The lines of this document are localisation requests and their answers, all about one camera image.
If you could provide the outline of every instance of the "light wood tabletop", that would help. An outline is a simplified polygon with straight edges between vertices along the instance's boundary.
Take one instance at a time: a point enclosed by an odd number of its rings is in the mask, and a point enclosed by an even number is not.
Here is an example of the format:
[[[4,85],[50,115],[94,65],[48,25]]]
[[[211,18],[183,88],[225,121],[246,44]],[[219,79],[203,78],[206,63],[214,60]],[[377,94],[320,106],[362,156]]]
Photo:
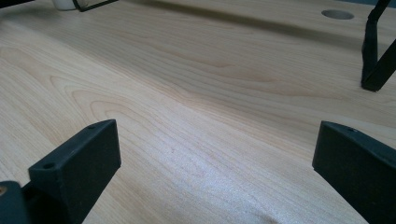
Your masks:
[[[396,77],[377,93],[360,87],[372,9],[330,0],[2,8],[0,180],[26,184],[27,169],[62,142],[116,119],[122,166],[84,223],[365,223],[311,163],[322,120],[396,147]],[[395,21],[388,8],[380,54]]]

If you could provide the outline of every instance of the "black bracket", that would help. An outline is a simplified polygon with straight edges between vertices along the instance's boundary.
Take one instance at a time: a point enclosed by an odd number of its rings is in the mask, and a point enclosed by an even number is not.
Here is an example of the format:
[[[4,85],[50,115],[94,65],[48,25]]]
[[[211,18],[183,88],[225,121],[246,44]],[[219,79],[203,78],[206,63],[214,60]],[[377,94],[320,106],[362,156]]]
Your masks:
[[[396,150],[322,121],[312,165],[369,223],[396,223]]]
[[[80,224],[120,164],[116,121],[90,125],[31,166],[23,188],[0,182],[0,223]]]
[[[364,43],[361,49],[363,71],[361,86],[367,91],[379,91],[396,71],[396,39],[378,60],[376,25],[390,0],[379,0],[366,23]]]

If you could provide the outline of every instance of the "black frame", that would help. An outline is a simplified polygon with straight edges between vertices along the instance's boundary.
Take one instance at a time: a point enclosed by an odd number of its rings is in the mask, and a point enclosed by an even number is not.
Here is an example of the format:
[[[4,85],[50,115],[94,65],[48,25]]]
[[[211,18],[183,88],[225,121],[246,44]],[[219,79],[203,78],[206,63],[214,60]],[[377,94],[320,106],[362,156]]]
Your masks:
[[[390,0],[379,0],[366,23],[364,43],[361,49],[363,71],[361,87],[367,91],[379,91],[396,71],[396,39],[378,60],[377,24]]]
[[[23,188],[0,182],[0,223],[80,224],[120,165],[116,121],[90,125],[31,166]]]
[[[369,223],[396,223],[396,149],[322,121],[312,166]]]

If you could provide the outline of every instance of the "white object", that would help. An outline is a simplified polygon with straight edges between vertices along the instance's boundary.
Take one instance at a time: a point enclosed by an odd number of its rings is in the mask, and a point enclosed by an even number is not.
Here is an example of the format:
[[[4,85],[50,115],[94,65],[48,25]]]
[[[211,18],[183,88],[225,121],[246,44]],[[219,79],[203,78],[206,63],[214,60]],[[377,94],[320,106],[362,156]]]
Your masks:
[[[73,0],[52,0],[58,10],[73,10],[76,9]]]

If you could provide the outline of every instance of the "wood grain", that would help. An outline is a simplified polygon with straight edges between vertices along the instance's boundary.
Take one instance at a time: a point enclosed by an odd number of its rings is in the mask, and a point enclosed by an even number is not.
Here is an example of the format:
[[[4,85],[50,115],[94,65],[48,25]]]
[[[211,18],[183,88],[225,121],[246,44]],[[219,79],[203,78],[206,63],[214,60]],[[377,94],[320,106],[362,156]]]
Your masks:
[[[351,21],[323,17],[352,12]],[[0,179],[116,119],[122,166],[84,223],[364,223],[312,168],[322,120],[396,147],[396,79],[360,88],[372,7],[123,0],[0,10]],[[396,36],[379,23],[380,52]]]

